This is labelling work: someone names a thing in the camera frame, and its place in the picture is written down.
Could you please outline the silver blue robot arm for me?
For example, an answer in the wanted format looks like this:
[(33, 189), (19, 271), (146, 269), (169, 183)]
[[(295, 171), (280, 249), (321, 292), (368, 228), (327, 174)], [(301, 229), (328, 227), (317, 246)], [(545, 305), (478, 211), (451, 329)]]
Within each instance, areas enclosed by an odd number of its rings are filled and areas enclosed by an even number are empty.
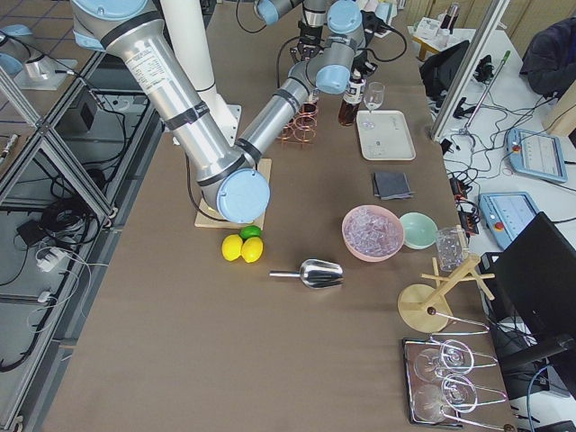
[(294, 9), (301, 8), (298, 42), (290, 49), (292, 60), (297, 63), (316, 57), (321, 51), (322, 33), (327, 21), (329, 1), (325, 0), (258, 0), (256, 16), (266, 25), (278, 22)]
[(238, 138), (226, 138), (215, 113), (227, 105), (213, 85), (202, 9), (197, 1), (74, 1), (76, 42), (124, 62), (196, 166), (207, 205), (225, 220), (248, 223), (266, 210), (269, 184), (257, 163), (314, 91), (340, 95), (366, 49), (355, 1), (305, 1), (303, 18), (326, 24), (325, 47), (296, 63)]

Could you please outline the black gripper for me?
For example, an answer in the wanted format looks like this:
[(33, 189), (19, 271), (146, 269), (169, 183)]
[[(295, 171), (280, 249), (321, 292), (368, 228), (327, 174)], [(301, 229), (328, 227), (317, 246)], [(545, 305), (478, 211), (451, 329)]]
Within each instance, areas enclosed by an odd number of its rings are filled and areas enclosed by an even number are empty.
[(360, 73), (362, 78), (371, 76), (378, 65), (368, 59), (367, 48), (376, 33), (384, 33), (390, 26), (375, 13), (361, 13), (362, 22), (353, 31), (355, 41), (355, 57), (353, 60), (353, 71)]
[(312, 26), (305, 22), (298, 22), (300, 34), (295, 47), (290, 48), (294, 63), (308, 61), (321, 51), (322, 27)]

